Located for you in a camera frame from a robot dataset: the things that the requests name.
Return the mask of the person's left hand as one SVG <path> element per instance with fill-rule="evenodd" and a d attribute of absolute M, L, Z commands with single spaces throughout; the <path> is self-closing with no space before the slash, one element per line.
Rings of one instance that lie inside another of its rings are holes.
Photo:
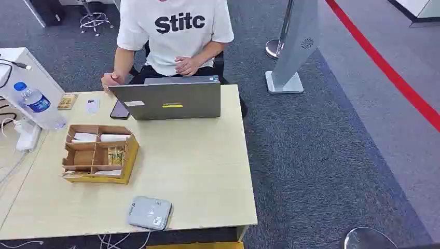
<path fill-rule="evenodd" d="M 182 76 L 192 76 L 204 64 L 204 62 L 197 57 L 176 57 L 175 72 Z"/>

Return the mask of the person's right hand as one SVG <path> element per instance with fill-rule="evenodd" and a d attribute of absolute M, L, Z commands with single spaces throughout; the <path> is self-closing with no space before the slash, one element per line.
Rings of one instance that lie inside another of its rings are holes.
<path fill-rule="evenodd" d="M 125 80 L 126 80 L 125 76 L 121 76 L 116 72 L 105 73 L 101 78 L 102 88 L 104 92 L 111 94 L 111 91 L 109 90 L 109 86 L 124 85 Z"/>

